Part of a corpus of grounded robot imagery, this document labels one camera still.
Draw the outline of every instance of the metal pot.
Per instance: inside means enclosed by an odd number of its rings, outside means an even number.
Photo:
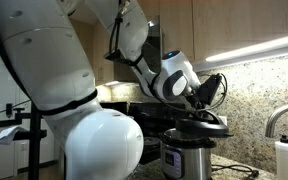
[[[215,142],[170,129],[161,134],[161,164],[167,179],[207,180],[211,178],[211,148]]]

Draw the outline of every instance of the granite countertop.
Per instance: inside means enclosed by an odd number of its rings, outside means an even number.
[[[217,156],[212,154],[212,164],[218,164],[218,165],[233,165],[233,164],[239,164],[239,165],[245,165],[242,163],[238,163],[236,161]],[[252,168],[253,170],[259,170],[259,177],[256,179],[260,180],[275,180],[276,175],[269,173],[267,171],[263,171],[251,166],[248,166]],[[220,171],[216,171],[212,173],[212,179],[213,180],[241,180],[245,177],[247,177],[248,174],[243,172],[237,172],[230,169],[224,169]],[[165,180],[163,172],[160,167],[160,159],[155,160],[153,162],[150,162],[146,165],[139,165],[132,174],[130,174],[125,180]]]

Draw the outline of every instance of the sink faucet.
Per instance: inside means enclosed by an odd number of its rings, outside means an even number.
[[[265,130],[265,136],[272,138],[274,135],[274,128],[275,128],[275,124],[277,122],[277,119],[284,113],[288,112],[288,105],[282,106],[278,109],[276,109],[276,111],[274,111],[270,118],[267,121],[267,125],[266,125],[266,130]]]

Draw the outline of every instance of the soap dispenser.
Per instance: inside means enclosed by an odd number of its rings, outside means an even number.
[[[275,142],[276,171],[278,180],[288,180],[288,139],[282,135],[280,141]]]

